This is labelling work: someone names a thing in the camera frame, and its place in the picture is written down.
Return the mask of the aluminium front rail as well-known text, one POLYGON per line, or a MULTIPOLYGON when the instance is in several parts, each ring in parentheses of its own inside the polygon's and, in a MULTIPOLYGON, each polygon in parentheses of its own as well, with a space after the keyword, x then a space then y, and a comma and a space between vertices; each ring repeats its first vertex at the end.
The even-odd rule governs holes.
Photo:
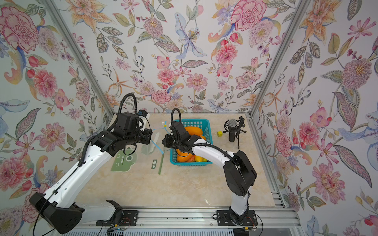
POLYGON ((147 228, 300 228, 294 210, 289 208, 252 208, 247 211, 242 225, 231 222, 227 208, 123 208, 123 217, 130 220, 126 226, 147 228))

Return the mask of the clear blue-zip bag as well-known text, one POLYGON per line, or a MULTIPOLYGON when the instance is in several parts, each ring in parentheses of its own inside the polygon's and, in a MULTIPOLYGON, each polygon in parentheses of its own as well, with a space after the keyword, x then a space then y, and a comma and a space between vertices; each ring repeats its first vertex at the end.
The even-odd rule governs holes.
POLYGON ((165 135, 168 134, 167 121, 159 123, 157 127, 152 129, 152 132, 150 143, 148 145, 142 145, 141 153, 145 155, 164 154, 165 147, 162 144, 162 140, 165 135))

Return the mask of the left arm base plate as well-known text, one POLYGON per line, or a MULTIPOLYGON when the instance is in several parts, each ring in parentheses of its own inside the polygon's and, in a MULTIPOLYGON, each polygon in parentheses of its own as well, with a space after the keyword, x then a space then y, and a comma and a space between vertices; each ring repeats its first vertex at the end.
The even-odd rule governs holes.
POLYGON ((139 211, 137 210, 123 210, 118 211, 109 220, 98 220, 96 226, 99 227, 129 227, 136 226, 139 211))

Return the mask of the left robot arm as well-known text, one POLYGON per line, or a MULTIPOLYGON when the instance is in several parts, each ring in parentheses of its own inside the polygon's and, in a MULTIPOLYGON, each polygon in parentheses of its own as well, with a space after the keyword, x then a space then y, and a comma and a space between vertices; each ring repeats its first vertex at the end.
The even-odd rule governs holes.
POLYGON ((123 113, 119 108, 110 127, 86 141, 82 156, 70 170, 44 193, 32 195, 29 202, 36 209, 37 217, 43 218, 60 234, 92 221, 112 227, 122 223, 123 208, 115 201, 91 206, 77 203, 75 199, 94 174, 119 151, 125 154, 127 146, 150 143, 152 129, 148 118, 145 110, 123 113))

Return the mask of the black microphone on stand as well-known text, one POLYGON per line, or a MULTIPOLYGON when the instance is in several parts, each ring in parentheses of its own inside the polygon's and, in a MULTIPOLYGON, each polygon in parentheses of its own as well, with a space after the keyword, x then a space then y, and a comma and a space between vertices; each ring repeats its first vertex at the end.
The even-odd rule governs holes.
POLYGON ((231 143, 234 143, 237 140, 237 148, 240 148, 240 134, 246 133, 247 131, 244 130, 246 127, 245 125, 245 118, 240 116, 237 120, 230 119, 224 123, 224 130, 222 131, 224 134, 228 133, 228 140, 231 143))

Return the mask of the red mango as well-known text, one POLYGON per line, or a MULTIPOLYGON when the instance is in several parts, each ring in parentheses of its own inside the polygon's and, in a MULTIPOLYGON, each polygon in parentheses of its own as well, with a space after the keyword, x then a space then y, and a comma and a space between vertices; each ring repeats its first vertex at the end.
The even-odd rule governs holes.
POLYGON ((192 157, 191 157, 190 159, 188 159, 187 162, 188 162, 188 163, 195 162, 195 155, 192 155, 192 157))

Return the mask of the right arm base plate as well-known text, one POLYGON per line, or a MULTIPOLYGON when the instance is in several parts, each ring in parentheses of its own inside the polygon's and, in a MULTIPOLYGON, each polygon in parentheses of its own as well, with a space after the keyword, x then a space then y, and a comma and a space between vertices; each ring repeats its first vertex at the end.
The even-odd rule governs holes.
POLYGON ((249 209, 242 215, 236 214, 231 209, 217 210, 212 217, 217 221, 218 226, 258 226, 255 211, 249 209))

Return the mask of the clear green-zip bag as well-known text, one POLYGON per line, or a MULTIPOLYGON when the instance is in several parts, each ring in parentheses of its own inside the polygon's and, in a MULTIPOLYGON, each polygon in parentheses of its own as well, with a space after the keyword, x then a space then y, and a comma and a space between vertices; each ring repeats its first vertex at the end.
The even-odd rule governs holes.
POLYGON ((128 147, 124 153, 122 150, 114 156, 110 172, 128 174, 157 174, 160 175, 164 161, 164 151, 158 148, 142 147, 134 152, 128 147))

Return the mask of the large orange mango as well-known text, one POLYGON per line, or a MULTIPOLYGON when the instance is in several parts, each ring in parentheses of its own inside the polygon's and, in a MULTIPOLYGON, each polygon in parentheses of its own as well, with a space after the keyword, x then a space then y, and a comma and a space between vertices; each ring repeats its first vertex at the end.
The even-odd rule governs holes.
POLYGON ((177 152, 177 162, 187 162, 188 159, 192 157, 192 154, 189 152, 181 152, 179 149, 176 149, 177 152))

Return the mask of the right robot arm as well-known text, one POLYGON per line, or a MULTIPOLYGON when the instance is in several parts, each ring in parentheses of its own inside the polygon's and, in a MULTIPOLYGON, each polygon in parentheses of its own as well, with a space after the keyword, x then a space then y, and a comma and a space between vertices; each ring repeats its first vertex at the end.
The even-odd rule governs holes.
POLYGON ((235 225, 241 225, 248 215, 250 188, 258 177, 247 155, 241 150, 226 151, 198 135, 189 134, 177 108, 171 112, 169 128, 171 134, 163 139, 164 147, 203 157, 223 169, 226 184, 232 192, 229 220, 235 225))

